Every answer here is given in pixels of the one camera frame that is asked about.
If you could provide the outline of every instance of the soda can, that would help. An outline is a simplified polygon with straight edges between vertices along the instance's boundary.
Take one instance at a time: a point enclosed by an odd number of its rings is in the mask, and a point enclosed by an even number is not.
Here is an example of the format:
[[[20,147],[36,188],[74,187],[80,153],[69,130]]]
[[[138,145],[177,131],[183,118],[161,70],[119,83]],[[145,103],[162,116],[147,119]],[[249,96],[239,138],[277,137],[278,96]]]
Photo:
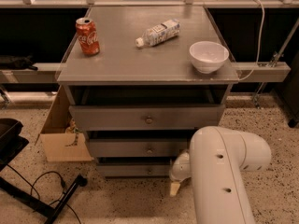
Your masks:
[[[86,55],[94,55],[100,52],[100,44],[97,39],[95,24],[90,18],[76,20],[78,42]]]

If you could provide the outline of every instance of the white bowl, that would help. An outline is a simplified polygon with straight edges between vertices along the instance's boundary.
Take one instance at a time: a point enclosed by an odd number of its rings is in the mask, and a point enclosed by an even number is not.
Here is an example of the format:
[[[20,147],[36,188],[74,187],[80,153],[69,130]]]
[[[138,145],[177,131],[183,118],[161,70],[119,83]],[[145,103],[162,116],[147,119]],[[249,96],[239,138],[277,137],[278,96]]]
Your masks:
[[[193,66],[205,74],[220,69],[229,57],[227,48],[211,41],[194,43],[190,46],[189,53]]]

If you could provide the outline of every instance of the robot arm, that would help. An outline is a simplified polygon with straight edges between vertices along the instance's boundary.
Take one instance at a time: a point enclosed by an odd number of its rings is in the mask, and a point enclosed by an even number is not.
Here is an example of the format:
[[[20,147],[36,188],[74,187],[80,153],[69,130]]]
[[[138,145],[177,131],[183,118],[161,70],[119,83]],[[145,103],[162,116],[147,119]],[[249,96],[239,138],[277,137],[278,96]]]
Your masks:
[[[170,178],[174,183],[192,178],[198,223],[252,224],[240,170],[264,170],[270,161],[271,150],[260,136],[205,127],[193,135],[189,153],[177,158]]]

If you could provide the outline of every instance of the speckled floor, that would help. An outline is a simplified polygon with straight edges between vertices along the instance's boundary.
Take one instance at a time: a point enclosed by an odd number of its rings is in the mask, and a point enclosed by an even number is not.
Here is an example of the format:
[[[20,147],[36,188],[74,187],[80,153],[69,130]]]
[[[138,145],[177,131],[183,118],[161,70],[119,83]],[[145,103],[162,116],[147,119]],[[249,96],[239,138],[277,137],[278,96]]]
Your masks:
[[[272,149],[273,159],[267,171],[242,173],[256,222],[299,223],[299,127],[288,127],[290,117],[275,94],[263,96],[260,101],[262,109],[256,109],[249,97],[230,96],[220,126],[257,133]],[[21,136],[30,141],[11,166],[31,183],[50,170],[59,172],[67,185],[78,174],[87,177],[88,185],[78,188],[68,202],[81,223],[196,223],[190,180],[183,183],[177,197],[170,198],[166,178],[105,180],[97,173],[93,162],[47,162],[38,134],[48,112],[48,106],[38,105],[12,105],[0,110],[0,118],[22,122]],[[20,189],[30,191],[30,187],[9,168],[6,167],[0,176]],[[40,178],[36,189],[45,203],[58,199],[62,192],[60,181],[54,174]],[[37,212],[1,190],[0,193],[0,224],[45,222]],[[79,222],[66,207],[55,223]]]

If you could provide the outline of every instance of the bottle cap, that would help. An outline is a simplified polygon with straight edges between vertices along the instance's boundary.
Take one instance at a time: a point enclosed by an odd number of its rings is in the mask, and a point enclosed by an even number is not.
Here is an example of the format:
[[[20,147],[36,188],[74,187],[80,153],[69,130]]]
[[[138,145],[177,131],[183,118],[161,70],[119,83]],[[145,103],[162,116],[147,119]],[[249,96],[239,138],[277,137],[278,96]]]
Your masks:
[[[136,45],[141,48],[144,46],[144,41],[142,39],[142,37],[139,37],[136,41],[135,41]]]

